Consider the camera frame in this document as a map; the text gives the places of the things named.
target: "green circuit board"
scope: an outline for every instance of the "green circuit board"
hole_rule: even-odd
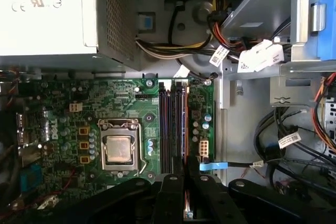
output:
[[[189,154],[199,156],[200,162],[215,158],[215,103],[213,85],[204,85],[199,80],[191,80],[188,96]],[[201,141],[208,144],[208,155],[200,156]]]
[[[24,99],[25,108],[27,135],[24,141],[40,143],[41,159],[36,163],[41,166],[43,182],[37,187],[39,195],[66,186],[59,198],[63,203],[72,204],[130,178],[141,177],[154,182],[160,173],[160,80],[151,81],[150,87],[146,79],[53,80],[19,84],[19,96]],[[215,153],[213,85],[206,86],[193,79],[187,83],[188,153],[200,156],[199,141],[207,140],[208,158],[212,160]],[[211,115],[212,120],[206,122],[205,115]],[[104,125],[99,123],[105,119],[112,119],[111,125],[116,123],[113,130],[118,130],[128,120],[137,121],[138,139],[121,136],[109,140],[139,142],[136,157],[139,162],[135,169],[107,170],[102,166],[107,150],[101,144]],[[195,122],[198,122],[197,127],[193,126]],[[203,127],[205,122],[209,124],[208,129]],[[114,165],[128,162],[130,158],[129,154],[117,157],[109,154]]]

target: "blue cable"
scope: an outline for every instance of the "blue cable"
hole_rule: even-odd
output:
[[[220,170],[227,169],[229,167],[228,162],[214,162],[208,164],[199,164],[199,170]]]

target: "ram slot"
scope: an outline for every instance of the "ram slot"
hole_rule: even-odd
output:
[[[183,114],[183,119],[184,119],[184,127],[183,127],[183,133],[182,133],[182,139],[184,140],[183,144],[183,157],[184,157],[184,162],[186,164],[187,157],[189,155],[189,138],[188,138],[188,94],[189,94],[189,87],[185,86],[184,87],[184,114]]]
[[[159,113],[160,113],[160,168],[161,173],[170,173],[171,164],[171,97],[163,86],[159,83]]]
[[[175,90],[175,141],[176,141],[176,155],[182,157],[183,153],[183,104],[184,95],[181,82],[176,83]]]

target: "cpu socket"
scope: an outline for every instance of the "cpu socket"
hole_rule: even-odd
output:
[[[103,170],[139,170],[142,157],[141,125],[136,119],[104,119],[98,121],[101,134]]]

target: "cable label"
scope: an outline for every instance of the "cable label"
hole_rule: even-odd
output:
[[[189,72],[189,69],[187,69],[184,65],[181,65],[180,69],[176,72],[173,78],[186,78]]]
[[[287,135],[279,140],[280,149],[287,147],[293,143],[296,143],[301,140],[301,137],[298,132],[294,132],[290,135]]]
[[[226,58],[228,55],[229,50],[226,48],[219,46],[217,50],[214,52],[214,54],[211,56],[209,62],[216,66],[219,67],[219,65],[222,63],[222,61]]]
[[[258,162],[253,162],[253,165],[250,165],[251,168],[260,168],[264,166],[264,161],[260,160]]]

